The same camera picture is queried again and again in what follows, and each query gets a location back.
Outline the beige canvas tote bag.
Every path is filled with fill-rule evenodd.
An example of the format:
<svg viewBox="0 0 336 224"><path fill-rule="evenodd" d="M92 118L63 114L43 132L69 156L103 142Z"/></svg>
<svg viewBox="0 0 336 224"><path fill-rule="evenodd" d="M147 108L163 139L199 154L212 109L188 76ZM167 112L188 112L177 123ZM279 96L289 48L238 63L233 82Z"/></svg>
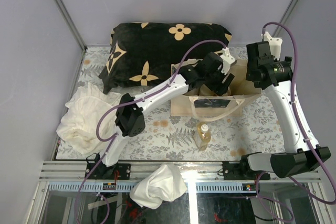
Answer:
<svg viewBox="0 0 336 224"><path fill-rule="evenodd" d="M203 122L213 122L227 116L241 116L244 107L261 97L261 89L247 81L247 60L237 59L229 73L234 79L223 96L216 96L206 86L191 90L170 100L171 116L191 116Z"/></svg>

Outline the clear amber liquid bottle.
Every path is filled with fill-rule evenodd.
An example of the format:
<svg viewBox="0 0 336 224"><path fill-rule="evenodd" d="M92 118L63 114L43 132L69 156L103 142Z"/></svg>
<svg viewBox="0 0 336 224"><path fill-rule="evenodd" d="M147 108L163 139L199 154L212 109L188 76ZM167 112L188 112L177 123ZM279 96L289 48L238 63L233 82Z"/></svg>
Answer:
<svg viewBox="0 0 336 224"><path fill-rule="evenodd" d="M209 142L211 141L211 131L206 123L199 123L194 134L194 141L197 148L200 151L207 149Z"/></svg>

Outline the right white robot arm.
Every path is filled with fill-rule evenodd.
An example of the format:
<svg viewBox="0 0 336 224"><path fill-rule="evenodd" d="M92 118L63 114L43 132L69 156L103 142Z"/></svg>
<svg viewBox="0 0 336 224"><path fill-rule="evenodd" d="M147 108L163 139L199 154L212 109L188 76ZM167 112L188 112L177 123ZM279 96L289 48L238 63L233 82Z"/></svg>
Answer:
<svg viewBox="0 0 336 224"><path fill-rule="evenodd" d="M317 158L330 158L328 147L320 146L311 132L298 101L296 89L292 88L291 57L276 60L269 42L248 44L246 79L256 88L264 90L271 101L284 139L283 153L252 153L242 157L240 175L251 179L258 171L273 172L279 178L311 172L320 164Z"/></svg>

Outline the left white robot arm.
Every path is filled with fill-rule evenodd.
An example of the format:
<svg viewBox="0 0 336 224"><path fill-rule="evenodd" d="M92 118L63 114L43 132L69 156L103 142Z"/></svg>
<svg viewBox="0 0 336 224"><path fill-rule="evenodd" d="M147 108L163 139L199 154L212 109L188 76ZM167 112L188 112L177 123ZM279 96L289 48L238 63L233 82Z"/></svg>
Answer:
<svg viewBox="0 0 336 224"><path fill-rule="evenodd" d="M197 63L178 68L172 77L147 92L134 97L124 94L120 104L116 106L112 139L101 154L102 162L97 166L98 175L103 179L114 175L114 165L127 141L145 129L145 116L161 104L206 84L210 84L209 89L217 95L227 92L234 78L229 70L236 61L226 50L223 50L221 56L211 52Z"/></svg>

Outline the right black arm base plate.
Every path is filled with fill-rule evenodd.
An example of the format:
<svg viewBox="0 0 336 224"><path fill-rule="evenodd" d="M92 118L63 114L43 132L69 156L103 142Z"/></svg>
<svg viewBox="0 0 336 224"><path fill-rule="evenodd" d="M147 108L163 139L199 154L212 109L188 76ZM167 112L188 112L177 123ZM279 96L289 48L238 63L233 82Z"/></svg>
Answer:
<svg viewBox="0 0 336 224"><path fill-rule="evenodd" d="M222 162L223 177L225 180L256 180L263 170L253 170L246 160L239 162Z"/></svg>

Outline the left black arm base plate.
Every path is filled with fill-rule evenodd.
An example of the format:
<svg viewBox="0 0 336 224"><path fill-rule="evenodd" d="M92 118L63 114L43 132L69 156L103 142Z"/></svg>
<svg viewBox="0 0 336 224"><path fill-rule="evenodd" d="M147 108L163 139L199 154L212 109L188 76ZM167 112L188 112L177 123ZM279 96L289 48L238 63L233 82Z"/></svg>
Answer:
<svg viewBox="0 0 336 224"><path fill-rule="evenodd" d="M86 173L90 174L88 179L113 179L113 180L129 180L131 174L131 164L116 163L112 166L106 166L100 161L100 154L93 153L86 158Z"/></svg>

